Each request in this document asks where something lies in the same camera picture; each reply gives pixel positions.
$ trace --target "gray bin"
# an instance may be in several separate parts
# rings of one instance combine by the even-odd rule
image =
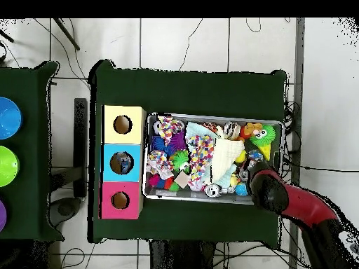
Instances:
[[[171,115],[174,119],[181,120],[185,125],[188,122],[193,123],[204,123],[204,122],[214,122],[218,125],[224,126],[228,121],[236,122],[240,126],[245,125],[246,123],[261,123],[272,125],[276,131],[276,138],[271,143],[271,159],[269,164],[276,167],[280,171],[282,167],[283,159],[283,143],[284,143],[284,131],[285,127],[281,122],[274,120],[253,120],[253,119],[243,119],[243,118],[221,118],[215,116],[192,116],[186,114],[176,114],[176,113],[167,113]],[[149,149],[151,148],[152,136],[154,136],[153,125],[157,121],[157,113],[151,113],[147,116],[147,141],[148,145],[145,148],[144,152],[144,173],[142,178],[142,192],[145,197],[150,199],[170,199],[170,200],[183,200],[183,201],[201,201],[201,202],[215,202],[215,203],[234,203],[234,204],[245,204],[252,205],[252,199],[250,196],[239,196],[234,194],[224,194],[218,198],[209,198],[203,191],[195,192],[191,191],[189,187],[185,189],[180,189],[179,191],[169,191],[165,189],[152,188],[149,185],[149,178],[151,173],[146,172],[146,164]],[[252,144],[248,139],[245,141],[245,150],[251,151],[257,149],[257,147]]]

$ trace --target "green spiky ball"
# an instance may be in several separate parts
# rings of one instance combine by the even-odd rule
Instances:
[[[251,136],[250,141],[256,146],[266,146],[270,144],[276,138],[276,131],[270,125],[263,125],[263,130],[266,130],[266,136],[261,139],[256,138],[256,136]]]
[[[176,151],[172,157],[174,171],[179,172],[182,164],[185,162],[188,162],[188,161],[189,161],[189,159],[188,159],[188,151],[187,150]],[[190,170],[190,167],[188,166],[184,172],[189,173],[189,170]]]

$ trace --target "white towel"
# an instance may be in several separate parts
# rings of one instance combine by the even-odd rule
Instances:
[[[244,150],[243,141],[217,138],[212,159],[212,183],[219,181]]]

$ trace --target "green tablecloth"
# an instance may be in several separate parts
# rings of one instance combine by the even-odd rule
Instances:
[[[44,62],[35,69],[0,68],[0,97],[13,100],[22,112],[19,131],[0,145],[12,150],[20,170],[13,182],[0,188],[7,209],[2,239],[61,240],[47,219],[50,188],[47,92],[58,63]]]
[[[145,199],[138,220],[98,219],[101,105],[145,111],[283,121],[286,74],[199,73],[115,69],[109,60],[91,70],[88,239],[278,242],[278,217],[252,205]]]

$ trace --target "plastic bowl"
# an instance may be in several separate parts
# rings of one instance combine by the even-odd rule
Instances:
[[[5,146],[0,146],[0,187],[9,185],[19,170],[18,157]]]
[[[21,111],[10,99],[0,97],[0,139],[12,137],[20,128]]]
[[[4,229],[6,224],[6,208],[0,200],[0,232]]]

